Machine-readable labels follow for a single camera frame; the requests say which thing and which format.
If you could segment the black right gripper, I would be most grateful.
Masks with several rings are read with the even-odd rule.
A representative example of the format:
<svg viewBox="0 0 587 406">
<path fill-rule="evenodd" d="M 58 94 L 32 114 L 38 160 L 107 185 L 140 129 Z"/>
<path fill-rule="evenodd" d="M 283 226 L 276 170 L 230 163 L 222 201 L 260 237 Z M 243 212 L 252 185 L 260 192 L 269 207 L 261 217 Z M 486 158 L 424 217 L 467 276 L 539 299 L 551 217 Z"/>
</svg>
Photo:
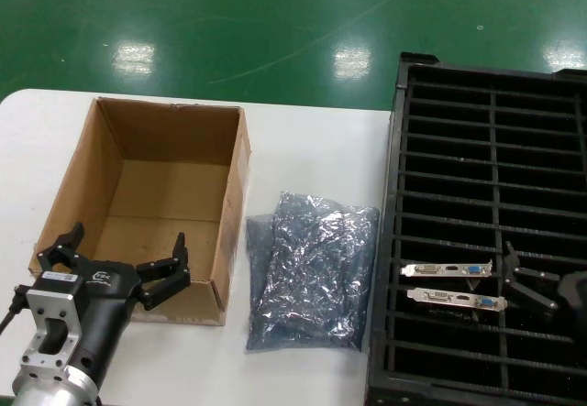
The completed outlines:
<svg viewBox="0 0 587 406">
<path fill-rule="evenodd" d="M 586 309 L 586 272 L 559 275 L 521 266 L 517 251 L 511 242 L 505 242 L 504 297 L 508 303 L 530 312 L 545 322 L 550 322 L 558 305 L 534 290 L 555 290 L 572 310 Z"/>
</svg>

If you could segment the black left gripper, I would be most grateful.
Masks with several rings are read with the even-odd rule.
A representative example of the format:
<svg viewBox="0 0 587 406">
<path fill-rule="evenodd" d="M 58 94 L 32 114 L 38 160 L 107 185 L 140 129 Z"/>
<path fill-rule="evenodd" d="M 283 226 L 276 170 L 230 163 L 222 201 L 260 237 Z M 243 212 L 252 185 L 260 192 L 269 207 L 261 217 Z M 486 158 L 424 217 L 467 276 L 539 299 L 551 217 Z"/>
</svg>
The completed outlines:
<svg viewBox="0 0 587 406">
<path fill-rule="evenodd" d="M 41 250 L 37 260 L 42 271 L 63 265 L 83 278 L 88 303 L 70 365 L 92 381 L 102 382 L 137 302 L 151 311 L 191 285 L 189 253 L 185 234 L 180 232 L 169 258 L 138 264 L 135 269 L 122 262 L 80 256 L 77 249 L 83 237 L 83 224 L 77 222 Z"/>
</svg>

